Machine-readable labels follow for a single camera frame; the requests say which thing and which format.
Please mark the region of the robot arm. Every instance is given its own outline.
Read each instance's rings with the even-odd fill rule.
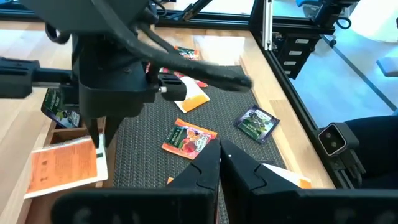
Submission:
[[[65,109],[78,110],[98,146],[96,119],[105,116],[105,146],[125,117],[139,115],[155,94],[184,100],[185,85],[160,67],[184,73],[227,91],[248,91],[251,80],[222,66],[185,59],[148,27],[157,21],[148,0],[21,0],[46,21],[50,40],[72,36],[72,70],[40,68],[37,61],[0,58],[0,98],[25,98],[32,86],[57,87]],[[140,29],[167,52],[137,38]],[[145,72],[146,65],[151,69]]]

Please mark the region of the black mesh mat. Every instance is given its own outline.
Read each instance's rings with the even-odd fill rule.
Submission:
[[[187,114],[158,95],[155,103],[145,105],[138,117],[123,121],[117,135],[115,187],[164,187],[168,177],[178,176],[189,165],[189,159],[161,148],[177,118],[216,131],[218,138],[229,139],[258,161],[273,161],[284,167],[272,137],[265,144],[258,144],[233,126],[238,116],[256,104],[251,91],[231,93],[211,86],[204,91],[210,101]],[[219,223],[228,223],[223,194],[219,196]]]

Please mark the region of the white tag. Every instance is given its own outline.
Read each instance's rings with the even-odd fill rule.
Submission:
[[[298,51],[298,50],[291,50],[289,52],[289,55],[301,55],[301,53],[303,53],[302,51]]]
[[[288,62],[284,62],[284,65],[295,65],[296,62],[294,61],[288,61]]]
[[[296,44],[307,44],[309,42],[310,42],[310,40],[308,40],[308,39],[297,39],[296,40]]]

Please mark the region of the wooden tray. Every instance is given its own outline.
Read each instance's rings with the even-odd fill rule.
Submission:
[[[83,126],[82,128],[71,128],[71,129],[58,129],[55,122],[52,123],[49,133],[45,140],[45,146],[50,144],[56,144],[72,139],[84,137],[88,135],[88,131]],[[99,130],[102,131],[104,128],[104,119],[99,119],[98,122]],[[107,148],[106,157],[108,163],[109,179],[104,182],[98,182],[95,184],[85,185],[74,189],[63,190],[55,192],[53,194],[43,195],[33,199],[25,201],[22,212],[19,216],[18,224],[52,224],[50,221],[50,211],[55,200],[68,192],[76,189],[87,189],[93,187],[112,187],[113,185],[113,170],[114,170],[114,157],[116,150],[115,141],[112,141],[111,145]]]

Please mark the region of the orange paper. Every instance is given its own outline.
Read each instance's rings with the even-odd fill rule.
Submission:
[[[169,177],[169,178],[167,178],[167,184],[169,184],[171,181],[173,181],[174,180],[174,178],[173,177]]]
[[[298,186],[302,189],[311,189],[312,188],[311,182],[309,182],[307,180],[303,180],[303,179],[299,180]]]
[[[93,141],[57,146],[32,153],[32,174],[27,193],[96,177]]]
[[[185,111],[191,111],[207,101],[209,101],[209,99],[205,95],[196,95],[194,97],[185,99],[182,102],[182,108]]]

